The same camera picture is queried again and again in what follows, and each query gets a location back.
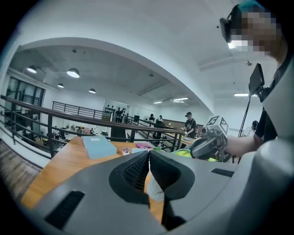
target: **wooden floor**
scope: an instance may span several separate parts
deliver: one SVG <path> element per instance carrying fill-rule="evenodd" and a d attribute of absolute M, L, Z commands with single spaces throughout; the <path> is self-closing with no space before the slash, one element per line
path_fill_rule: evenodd
<path fill-rule="evenodd" d="M 17 155 L 3 141 L 0 142 L 0 174 L 16 201 L 21 201 L 40 171 L 40 168 Z"/>

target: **black cap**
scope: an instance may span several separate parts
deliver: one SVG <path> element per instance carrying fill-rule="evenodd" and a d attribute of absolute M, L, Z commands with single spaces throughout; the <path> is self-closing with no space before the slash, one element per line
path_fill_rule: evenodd
<path fill-rule="evenodd" d="M 188 115 L 192 115 L 191 112 L 187 112 L 187 114 L 185 115 L 185 117 L 187 117 Z"/>

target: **vr headset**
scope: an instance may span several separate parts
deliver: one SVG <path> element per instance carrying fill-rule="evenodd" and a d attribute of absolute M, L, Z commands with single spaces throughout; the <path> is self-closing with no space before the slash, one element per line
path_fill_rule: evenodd
<path fill-rule="evenodd" d="M 231 13 L 229 14 L 229 16 L 227 17 L 227 19 L 225 18 L 221 18 L 220 19 L 220 28 L 221 28 L 221 33 L 222 36 L 224 37 L 224 39 L 226 40 L 227 43 L 230 43 L 232 41 L 231 39 L 231 30 L 232 29 L 236 29 L 236 15 L 238 13 L 241 13 L 239 8 L 239 5 L 236 5 L 233 7 Z"/>

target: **yellow-green object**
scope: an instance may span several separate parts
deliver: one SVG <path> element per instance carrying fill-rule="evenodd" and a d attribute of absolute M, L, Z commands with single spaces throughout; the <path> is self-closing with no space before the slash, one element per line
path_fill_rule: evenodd
<path fill-rule="evenodd" d="M 187 150 L 179 150 L 179 151 L 176 151 L 174 154 L 178 156 L 182 156 L 182 157 L 192 157 L 191 153 Z"/>
<path fill-rule="evenodd" d="M 211 158 L 211 157 L 210 157 L 210 158 L 208 159 L 208 161 L 209 161 L 209 162 L 216 162 L 217 160 L 214 159 L 214 158 Z"/>

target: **person wearing vr headset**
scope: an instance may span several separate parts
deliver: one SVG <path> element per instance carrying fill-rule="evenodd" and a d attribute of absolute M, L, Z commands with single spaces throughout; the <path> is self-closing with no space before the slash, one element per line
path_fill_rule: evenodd
<path fill-rule="evenodd" d="M 293 57 L 291 32 L 286 26 L 288 22 L 285 14 L 285 9 L 279 9 L 277 4 L 246 1 L 236 5 L 227 19 L 220 20 L 227 43 L 234 40 L 246 41 L 254 51 L 263 52 L 265 56 L 276 60 L 277 71 L 269 90 L 277 85 Z M 255 134 L 243 138 L 228 137 L 226 151 L 241 157 L 247 152 L 256 151 L 263 143 L 276 137 L 276 130 L 263 109 Z"/>

